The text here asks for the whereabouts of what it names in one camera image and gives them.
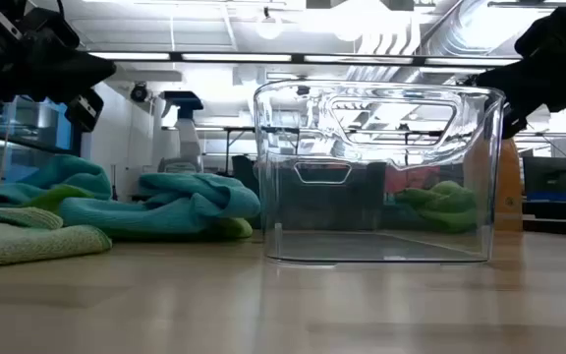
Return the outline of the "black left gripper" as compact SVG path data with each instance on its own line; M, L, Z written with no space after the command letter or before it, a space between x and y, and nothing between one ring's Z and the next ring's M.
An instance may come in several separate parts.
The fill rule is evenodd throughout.
M80 39L57 9L28 7L28 0L0 0L0 94L71 101L116 72L113 61L76 51ZM17 75L24 74L22 90Z

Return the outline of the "dark computer monitor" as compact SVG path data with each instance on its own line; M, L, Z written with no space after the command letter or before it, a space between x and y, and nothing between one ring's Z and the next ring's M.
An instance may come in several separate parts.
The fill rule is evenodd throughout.
M525 191L566 192L566 158L526 156L523 158Z

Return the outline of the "grey spray bottle blue trigger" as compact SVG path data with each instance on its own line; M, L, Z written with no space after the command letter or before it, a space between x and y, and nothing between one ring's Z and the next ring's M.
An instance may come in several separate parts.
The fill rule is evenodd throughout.
M158 171L201 173L201 146L194 122L194 112L203 110L200 98L190 90L166 90L160 97L165 100L162 118L166 117L173 106L178 109L174 128L179 133L179 148L176 156L160 160Z

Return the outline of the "clear plastic bin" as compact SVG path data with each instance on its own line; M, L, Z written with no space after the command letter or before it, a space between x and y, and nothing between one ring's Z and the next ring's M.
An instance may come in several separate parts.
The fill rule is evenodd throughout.
M495 89L287 80L255 92L266 254L301 264L483 263L491 254L503 94ZM491 180L477 226L445 233L395 194L464 186L479 141Z

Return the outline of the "pale green microfiber towel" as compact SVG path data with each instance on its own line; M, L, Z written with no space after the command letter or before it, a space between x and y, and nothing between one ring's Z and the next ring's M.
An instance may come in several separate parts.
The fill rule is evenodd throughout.
M0 266L100 254L112 242L89 225L66 226L36 207L0 207Z

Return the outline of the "blue glass window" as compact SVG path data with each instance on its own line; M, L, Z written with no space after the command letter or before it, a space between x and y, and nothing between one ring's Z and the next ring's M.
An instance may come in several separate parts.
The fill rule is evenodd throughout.
M0 115L0 164L39 167L55 154L79 154L79 135L65 117L65 106L22 96Z

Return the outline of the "silver ventilation duct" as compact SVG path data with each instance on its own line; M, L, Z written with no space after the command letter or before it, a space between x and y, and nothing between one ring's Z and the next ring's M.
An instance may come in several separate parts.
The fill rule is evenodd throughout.
M440 17L426 30L424 16L393 11L401 0L369 0L356 41L358 54L483 56L525 30L532 17L521 9L502 8L499 2L515 0L430 0ZM403 0L409 4L417 0Z

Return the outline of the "orange spray bottle white trigger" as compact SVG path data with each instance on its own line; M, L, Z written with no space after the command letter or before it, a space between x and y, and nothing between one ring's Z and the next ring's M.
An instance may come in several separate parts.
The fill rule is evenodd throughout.
M477 142L463 160L464 186L482 198L491 180L490 158L485 142ZM497 163L494 230L502 233L523 232L523 184L520 155L513 140L503 140Z

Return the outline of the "white pendant lamp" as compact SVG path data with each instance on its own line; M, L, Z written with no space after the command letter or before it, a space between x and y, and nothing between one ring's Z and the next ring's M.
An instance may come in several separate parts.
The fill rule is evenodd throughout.
M261 38L272 40L283 32L283 21L269 7L264 7L255 24L255 30Z

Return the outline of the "overhead LED light bar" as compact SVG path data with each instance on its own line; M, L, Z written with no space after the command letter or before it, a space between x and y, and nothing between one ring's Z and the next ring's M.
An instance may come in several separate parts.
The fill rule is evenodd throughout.
M116 62L258 63L437 68L496 68L519 61L519 58L491 56L460 57L315 53L89 51L89 54Z

